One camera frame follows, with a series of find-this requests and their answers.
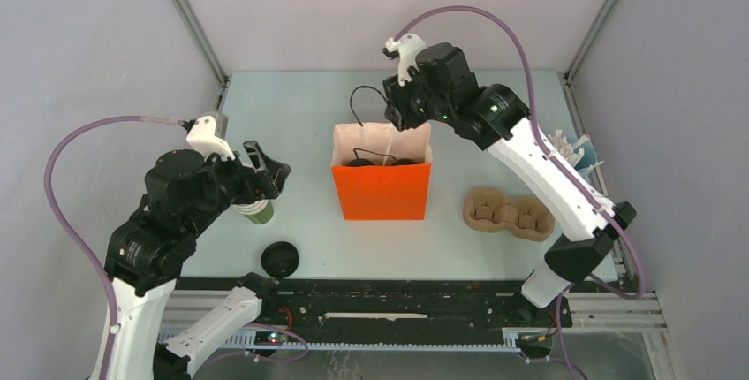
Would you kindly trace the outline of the black coffee cup lid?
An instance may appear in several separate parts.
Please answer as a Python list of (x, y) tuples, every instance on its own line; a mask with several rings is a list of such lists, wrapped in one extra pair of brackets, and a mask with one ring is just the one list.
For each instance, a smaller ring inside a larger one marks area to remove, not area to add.
[(359, 168), (359, 167), (367, 167), (367, 166), (375, 166), (375, 163), (366, 158), (355, 158), (345, 164), (345, 167), (351, 167), (351, 168)]

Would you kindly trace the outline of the orange paper bag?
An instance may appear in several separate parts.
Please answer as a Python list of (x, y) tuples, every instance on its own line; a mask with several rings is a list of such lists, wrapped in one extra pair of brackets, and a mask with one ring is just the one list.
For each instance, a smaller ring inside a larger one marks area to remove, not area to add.
[[(407, 166), (380, 166), (375, 154), (393, 132), (391, 151), (397, 159), (417, 162)], [(332, 132), (331, 173), (337, 198), (347, 221), (422, 220), (427, 212), (433, 150), (431, 126), (399, 131), (390, 123), (336, 124)], [(345, 164), (366, 158), (375, 166), (351, 168)]]

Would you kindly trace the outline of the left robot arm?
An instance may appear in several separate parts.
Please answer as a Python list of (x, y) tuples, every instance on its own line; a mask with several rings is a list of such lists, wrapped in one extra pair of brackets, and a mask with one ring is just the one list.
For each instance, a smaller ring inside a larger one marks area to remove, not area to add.
[(251, 163), (192, 149), (160, 156), (145, 175), (139, 207), (111, 235), (104, 269), (116, 304), (93, 371), (95, 379), (188, 379), (239, 328), (279, 312), (275, 281), (240, 277), (229, 296), (176, 337), (159, 342), (163, 313), (198, 238), (234, 205), (275, 199), (291, 167), (246, 141)]

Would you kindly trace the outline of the brown pulp cup carrier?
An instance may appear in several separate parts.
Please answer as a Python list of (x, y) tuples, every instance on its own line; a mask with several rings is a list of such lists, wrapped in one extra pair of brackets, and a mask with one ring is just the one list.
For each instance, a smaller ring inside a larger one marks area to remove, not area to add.
[(555, 230), (556, 220), (534, 196), (509, 196), (504, 191), (480, 186), (465, 198), (463, 219), (472, 230), (508, 232), (515, 238), (543, 242)]

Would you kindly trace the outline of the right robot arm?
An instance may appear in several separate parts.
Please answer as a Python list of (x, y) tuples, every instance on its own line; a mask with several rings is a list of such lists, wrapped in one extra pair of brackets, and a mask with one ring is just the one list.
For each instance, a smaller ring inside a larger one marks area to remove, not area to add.
[(558, 294), (599, 266), (636, 209), (626, 201), (615, 204), (588, 185), (545, 137), (534, 133), (531, 111), (510, 88), (479, 85), (462, 49), (447, 42), (428, 46), (408, 34), (388, 39), (382, 52), (398, 61), (397, 74), (382, 85), (385, 117), (399, 131), (429, 120), (449, 125), (508, 166), (560, 224), (561, 237), (513, 302), (520, 322), (539, 323)]

